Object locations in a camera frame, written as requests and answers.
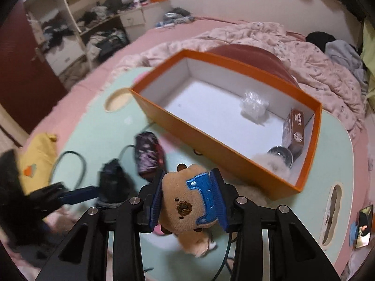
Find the plush toy's nose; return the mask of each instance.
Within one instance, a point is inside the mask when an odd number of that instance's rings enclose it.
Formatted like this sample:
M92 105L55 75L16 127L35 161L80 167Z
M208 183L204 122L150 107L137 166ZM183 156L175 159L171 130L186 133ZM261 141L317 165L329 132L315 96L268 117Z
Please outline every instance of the plush toy's nose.
M181 201L177 204L176 210L179 213L179 215L186 216L192 212L193 207L189 202Z

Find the dark red door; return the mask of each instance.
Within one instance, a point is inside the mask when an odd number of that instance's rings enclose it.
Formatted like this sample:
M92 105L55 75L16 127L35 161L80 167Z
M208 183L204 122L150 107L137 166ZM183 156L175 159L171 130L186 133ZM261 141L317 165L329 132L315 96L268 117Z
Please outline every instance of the dark red door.
M28 133L67 93L37 47L20 0L0 27L0 104Z

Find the smartphone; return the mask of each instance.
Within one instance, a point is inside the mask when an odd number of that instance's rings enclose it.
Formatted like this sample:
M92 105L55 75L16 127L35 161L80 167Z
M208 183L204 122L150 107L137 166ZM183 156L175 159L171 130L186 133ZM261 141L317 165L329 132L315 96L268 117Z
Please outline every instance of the smartphone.
M365 247L370 243L373 213L374 205L370 205L359 211L356 248Z

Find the plastic wrap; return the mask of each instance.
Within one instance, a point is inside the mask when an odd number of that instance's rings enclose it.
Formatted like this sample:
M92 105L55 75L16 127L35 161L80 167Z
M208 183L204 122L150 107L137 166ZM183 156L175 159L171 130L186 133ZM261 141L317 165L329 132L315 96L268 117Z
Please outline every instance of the plastic wrap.
M242 98L242 114L254 122L262 122L265 118L269 102L257 93L247 90Z

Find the mint green tabletop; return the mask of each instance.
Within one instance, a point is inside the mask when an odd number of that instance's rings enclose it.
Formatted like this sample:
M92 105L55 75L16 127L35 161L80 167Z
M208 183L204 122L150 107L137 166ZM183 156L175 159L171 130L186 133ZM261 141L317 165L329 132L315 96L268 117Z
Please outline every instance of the mint green tabletop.
M192 148L165 132L161 127L156 124L150 125L135 99L115 112L105 111L104 103L115 90L129 87L138 75L148 70L149 68L136 68L119 76L92 103L66 143L63 151L79 152L87 161L87 172L81 187L98 185L98 172L102 165L113 158L117 158L124 146L134 144L134 137L144 128L154 132L160 139L166 152L169 171L175 171L180 163L187 166L196 163L209 170L217 167L209 159L194 154ZM133 154L133 149L129 148L125 152L121 164L134 180L136 188L140 189L148 182L138 176ZM80 172L80 160L73 155L67 155L58 165L53 182L64 182L66 187L72 189ZM328 258L334 263L348 229L353 181L353 150L350 138L334 116L323 112L318 146L303 192L274 202L271 206L287 204L318 241L323 222L326 219L325 212L331 187L335 183L341 183L343 191L337 225L331 243L325 250ZM93 204L93 201L88 201L76 208L77 210L82 206L88 208ZM148 274L160 281L211 280L222 262L228 240L228 235L223 233L219 226L214 226L211 230L217 248L202 258L185 254L174 235L141 234L144 268L152 267L153 270L149 271ZM263 233L265 246L264 280L267 280L268 256L266 247L268 238L267 232L264 231ZM231 253L234 253L234 244L232 248ZM229 280L229 278L229 272L223 269L218 280Z

